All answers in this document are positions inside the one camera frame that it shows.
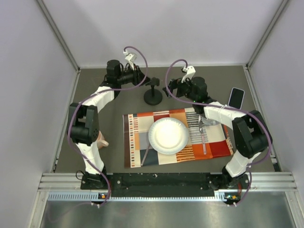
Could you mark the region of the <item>black phone stand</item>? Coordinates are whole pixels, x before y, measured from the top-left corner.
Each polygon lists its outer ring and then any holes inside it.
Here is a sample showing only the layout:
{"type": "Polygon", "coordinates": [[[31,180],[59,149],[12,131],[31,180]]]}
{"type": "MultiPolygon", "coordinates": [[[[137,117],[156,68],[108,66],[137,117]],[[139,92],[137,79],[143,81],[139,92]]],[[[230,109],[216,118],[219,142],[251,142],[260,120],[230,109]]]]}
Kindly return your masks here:
{"type": "Polygon", "coordinates": [[[151,88],[144,93],[144,101],[148,105],[158,105],[162,101],[162,93],[161,91],[155,89],[156,86],[160,85],[160,80],[158,78],[153,77],[146,86],[150,86],[151,88]]]}

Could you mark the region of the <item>phone with lilac case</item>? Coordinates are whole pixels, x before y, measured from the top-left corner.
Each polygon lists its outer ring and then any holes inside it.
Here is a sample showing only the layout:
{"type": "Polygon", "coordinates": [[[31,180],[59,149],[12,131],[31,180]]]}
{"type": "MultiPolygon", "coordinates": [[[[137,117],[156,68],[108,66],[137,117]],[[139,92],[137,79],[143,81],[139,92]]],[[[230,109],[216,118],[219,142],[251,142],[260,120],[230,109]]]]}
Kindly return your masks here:
{"type": "Polygon", "coordinates": [[[245,91],[243,89],[233,87],[230,92],[228,106],[241,109],[244,96],[245,96],[245,91]]]}

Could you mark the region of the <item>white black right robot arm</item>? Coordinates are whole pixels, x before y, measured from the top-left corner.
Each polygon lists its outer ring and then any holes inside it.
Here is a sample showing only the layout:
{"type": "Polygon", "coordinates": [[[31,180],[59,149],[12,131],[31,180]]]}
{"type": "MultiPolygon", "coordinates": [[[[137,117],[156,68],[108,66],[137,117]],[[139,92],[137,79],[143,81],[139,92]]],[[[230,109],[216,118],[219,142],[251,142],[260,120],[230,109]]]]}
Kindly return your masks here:
{"type": "Polygon", "coordinates": [[[212,189],[233,188],[253,160],[271,147],[272,137],[261,113],[257,110],[242,111],[217,102],[209,96],[204,78],[172,79],[165,82],[164,91],[168,97],[177,100],[181,97],[189,99],[197,114],[233,131],[236,151],[222,169],[222,174],[209,180],[212,189]]]}

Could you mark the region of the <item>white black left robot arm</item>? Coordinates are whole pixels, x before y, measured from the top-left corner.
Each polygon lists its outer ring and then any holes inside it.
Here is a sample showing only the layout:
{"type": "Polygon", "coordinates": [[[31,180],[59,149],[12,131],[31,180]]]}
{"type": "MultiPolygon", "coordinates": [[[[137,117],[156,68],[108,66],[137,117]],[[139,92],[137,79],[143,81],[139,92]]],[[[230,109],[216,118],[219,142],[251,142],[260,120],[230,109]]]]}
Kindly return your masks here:
{"type": "Polygon", "coordinates": [[[67,138],[79,150],[85,162],[85,172],[92,174],[91,182],[97,188],[107,185],[108,177],[102,174],[98,142],[101,142],[98,113],[122,91],[122,85],[141,86],[148,77],[132,60],[123,66],[118,60],[107,62],[106,75],[97,90],[84,101],[69,106],[67,138]]]}

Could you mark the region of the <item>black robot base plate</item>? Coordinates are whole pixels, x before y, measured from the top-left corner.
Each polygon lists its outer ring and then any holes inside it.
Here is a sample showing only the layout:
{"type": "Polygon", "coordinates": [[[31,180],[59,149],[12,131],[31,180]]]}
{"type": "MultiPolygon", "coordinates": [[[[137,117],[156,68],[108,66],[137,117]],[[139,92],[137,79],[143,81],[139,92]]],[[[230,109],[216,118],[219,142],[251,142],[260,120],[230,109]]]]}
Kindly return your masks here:
{"type": "Polygon", "coordinates": [[[108,187],[113,194],[148,193],[163,194],[172,191],[214,191],[219,189],[245,189],[249,178],[242,174],[230,178],[227,174],[211,173],[84,173],[81,179],[82,190],[101,190],[108,187]]]}

